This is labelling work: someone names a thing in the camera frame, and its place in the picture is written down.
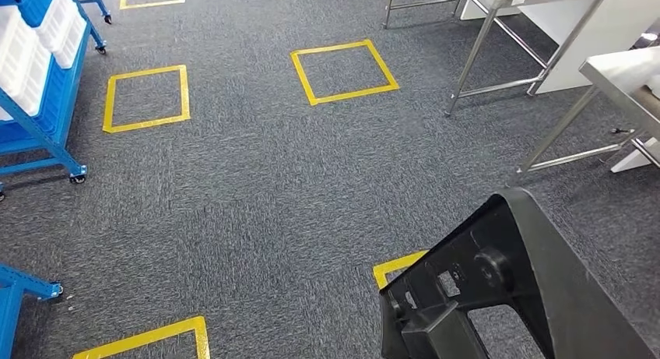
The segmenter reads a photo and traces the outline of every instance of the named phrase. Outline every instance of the caster wheel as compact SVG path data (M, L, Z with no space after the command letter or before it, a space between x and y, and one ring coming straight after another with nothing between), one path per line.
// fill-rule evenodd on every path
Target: caster wheel
M68 180L72 184L82 184L83 182L85 182L85 177L86 176L84 174L81 174L80 176L71 176L70 178L68 178Z
M58 296L48 299L47 302L50 304L59 304L62 303L64 300L65 300L64 288L62 288L62 286L60 285L60 289L58 290Z

